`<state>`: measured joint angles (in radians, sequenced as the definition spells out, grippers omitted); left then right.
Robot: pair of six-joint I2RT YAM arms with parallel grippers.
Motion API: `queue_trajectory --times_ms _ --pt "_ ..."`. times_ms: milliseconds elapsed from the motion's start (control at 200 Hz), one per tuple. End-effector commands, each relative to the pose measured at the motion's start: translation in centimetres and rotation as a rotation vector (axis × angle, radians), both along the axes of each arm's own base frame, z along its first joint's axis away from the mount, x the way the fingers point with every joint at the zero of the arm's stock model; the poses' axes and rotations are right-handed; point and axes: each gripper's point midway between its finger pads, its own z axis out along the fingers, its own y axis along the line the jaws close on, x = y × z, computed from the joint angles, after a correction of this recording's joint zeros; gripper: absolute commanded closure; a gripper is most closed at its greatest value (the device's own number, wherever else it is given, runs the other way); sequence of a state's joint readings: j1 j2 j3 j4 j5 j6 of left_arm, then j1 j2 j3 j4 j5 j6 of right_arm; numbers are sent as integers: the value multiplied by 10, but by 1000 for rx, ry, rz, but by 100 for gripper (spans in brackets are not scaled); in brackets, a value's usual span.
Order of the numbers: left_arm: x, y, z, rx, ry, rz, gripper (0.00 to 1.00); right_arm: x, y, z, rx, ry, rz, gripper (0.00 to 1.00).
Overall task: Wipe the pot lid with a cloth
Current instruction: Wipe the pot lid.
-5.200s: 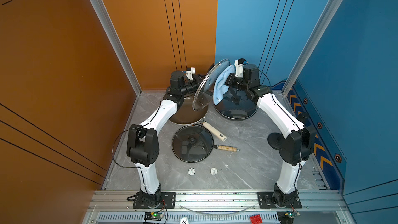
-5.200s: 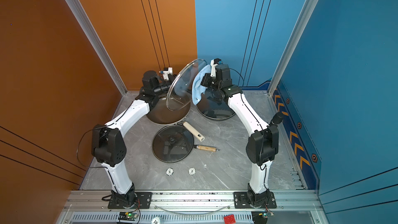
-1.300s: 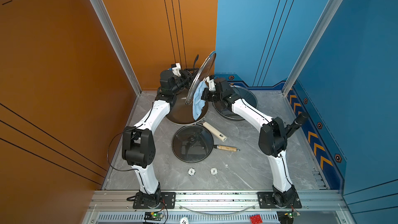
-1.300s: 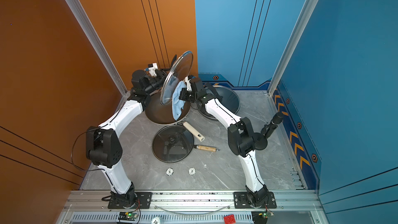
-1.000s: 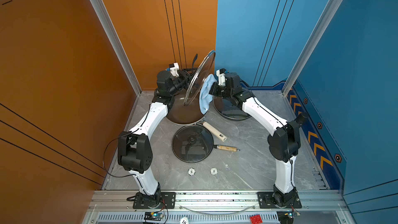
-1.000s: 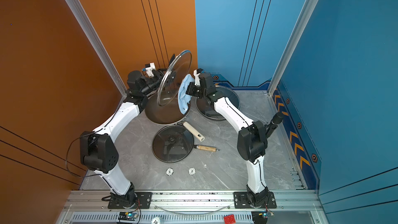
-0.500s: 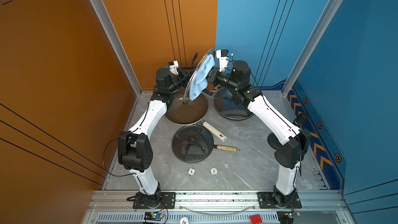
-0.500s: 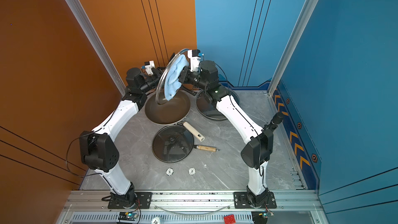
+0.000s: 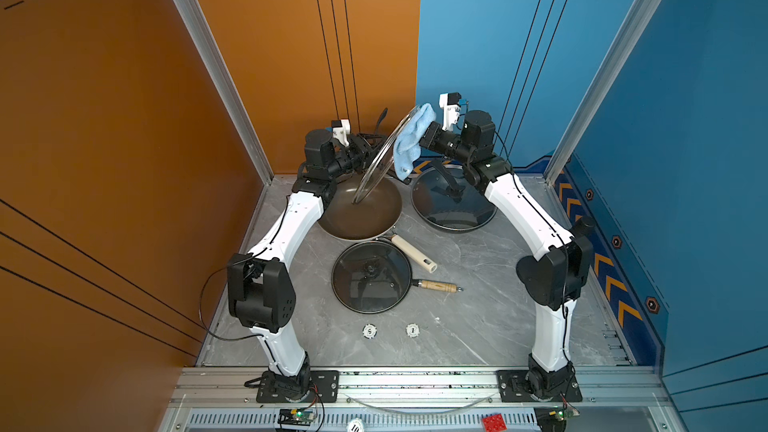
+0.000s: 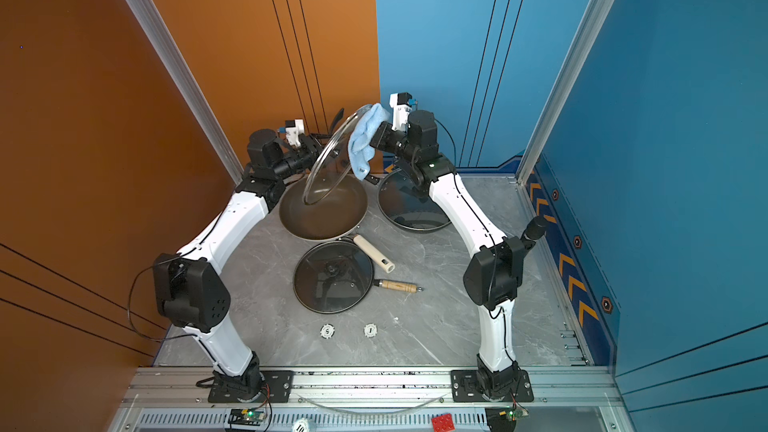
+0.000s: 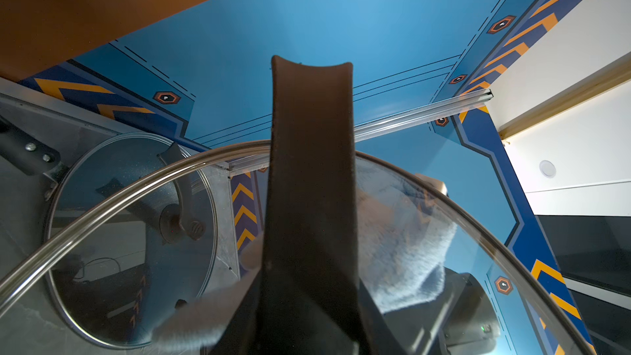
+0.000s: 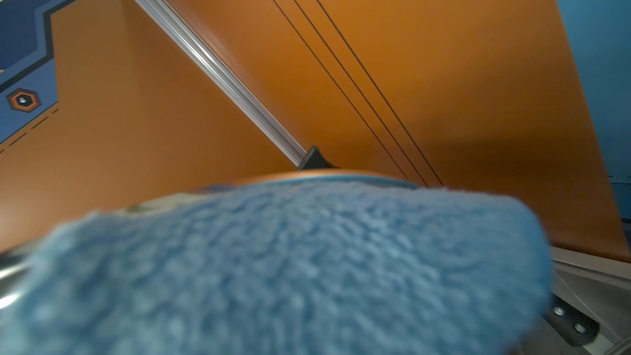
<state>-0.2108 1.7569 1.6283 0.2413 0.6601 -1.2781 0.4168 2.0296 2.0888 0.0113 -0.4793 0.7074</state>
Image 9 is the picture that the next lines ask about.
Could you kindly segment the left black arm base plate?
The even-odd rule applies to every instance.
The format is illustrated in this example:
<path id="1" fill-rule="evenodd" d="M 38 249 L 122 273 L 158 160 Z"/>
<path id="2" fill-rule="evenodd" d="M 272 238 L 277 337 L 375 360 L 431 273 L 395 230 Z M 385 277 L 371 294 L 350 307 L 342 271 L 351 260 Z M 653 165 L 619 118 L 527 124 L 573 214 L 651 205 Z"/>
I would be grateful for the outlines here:
<path id="1" fill-rule="evenodd" d="M 256 394 L 258 403 L 312 402 L 315 393 L 325 403 L 335 403 L 339 391 L 338 370 L 309 370 L 286 377 L 267 371 L 260 377 Z"/>

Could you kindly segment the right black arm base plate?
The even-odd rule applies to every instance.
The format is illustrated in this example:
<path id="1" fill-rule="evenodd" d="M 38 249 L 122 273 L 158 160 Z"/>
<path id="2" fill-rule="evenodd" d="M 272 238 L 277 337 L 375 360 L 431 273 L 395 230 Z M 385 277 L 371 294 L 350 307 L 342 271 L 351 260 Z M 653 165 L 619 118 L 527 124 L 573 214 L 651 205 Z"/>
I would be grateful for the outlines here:
<path id="1" fill-rule="evenodd" d="M 544 372 L 539 369 L 498 370 L 496 379 L 504 403 L 583 401 L 580 385 L 572 367 L 557 372 Z"/>

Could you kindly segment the light blue microfibre cloth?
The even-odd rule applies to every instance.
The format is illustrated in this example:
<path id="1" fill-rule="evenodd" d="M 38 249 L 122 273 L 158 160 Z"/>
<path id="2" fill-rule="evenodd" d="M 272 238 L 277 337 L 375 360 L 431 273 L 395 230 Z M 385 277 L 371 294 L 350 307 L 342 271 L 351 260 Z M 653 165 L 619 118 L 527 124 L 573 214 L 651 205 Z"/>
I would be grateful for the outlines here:
<path id="1" fill-rule="evenodd" d="M 416 106 L 407 117 L 393 146 L 394 171 L 400 180 L 406 179 L 421 155 L 420 140 L 435 120 L 436 114 L 430 103 Z"/>

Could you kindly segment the large glass pot lid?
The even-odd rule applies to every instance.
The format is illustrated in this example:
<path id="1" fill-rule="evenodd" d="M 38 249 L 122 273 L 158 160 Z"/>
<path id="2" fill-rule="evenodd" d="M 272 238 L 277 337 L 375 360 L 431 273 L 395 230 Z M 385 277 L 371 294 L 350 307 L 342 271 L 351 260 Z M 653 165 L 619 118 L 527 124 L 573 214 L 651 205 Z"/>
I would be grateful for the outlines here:
<path id="1" fill-rule="evenodd" d="M 370 167 L 363 174 L 360 184 L 353 196 L 352 203 L 359 204 L 364 201 L 387 175 L 394 163 L 394 145 L 406 126 L 412 121 L 418 111 L 418 106 L 413 107 L 409 113 L 399 122 L 391 135 L 379 147 L 373 157 Z"/>

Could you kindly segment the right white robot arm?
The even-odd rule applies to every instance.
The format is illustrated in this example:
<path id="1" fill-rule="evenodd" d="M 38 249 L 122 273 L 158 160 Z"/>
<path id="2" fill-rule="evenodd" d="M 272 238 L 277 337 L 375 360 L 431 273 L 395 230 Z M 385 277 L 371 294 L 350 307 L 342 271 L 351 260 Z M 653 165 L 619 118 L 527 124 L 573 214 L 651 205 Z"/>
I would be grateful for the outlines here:
<path id="1" fill-rule="evenodd" d="M 535 303 L 535 338 L 522 389 L 539 401 L 566 405 L 583 400 L 571 359 L 572 321 L 586 285 L 594 247 L 591 219 L 561 226 L 526 190 L 509 162 L 494 151 L 496 128 L 490 115 L 471 110 L 462 131 L 430 121 L 416 134 L 418 144 L 462 165 L 467 183 L 512 224 L 530 249 L 515 266 Z"/>

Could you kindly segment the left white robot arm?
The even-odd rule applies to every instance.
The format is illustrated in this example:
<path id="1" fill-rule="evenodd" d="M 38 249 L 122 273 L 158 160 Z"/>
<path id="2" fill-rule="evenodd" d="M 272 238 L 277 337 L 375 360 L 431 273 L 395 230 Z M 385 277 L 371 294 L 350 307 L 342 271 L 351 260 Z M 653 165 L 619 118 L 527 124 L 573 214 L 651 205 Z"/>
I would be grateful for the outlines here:
<path id="1" fill-rule="evenodd" d="M 339 179 L 365 171 L 379 150 L 361 134 L 341 139 L 327 129 L 310 131 L 305 137 L 305 161 L 283 212 L 262 240 L 227 263 L 229 314 L 259 341 L 269 360 L 267 371 L 255 381 L 268 393 L 298 401 L 309 392 L 310 359 L 291 322 L 297 295 L 289 268 L 309 230 L 329 207 Z"/>

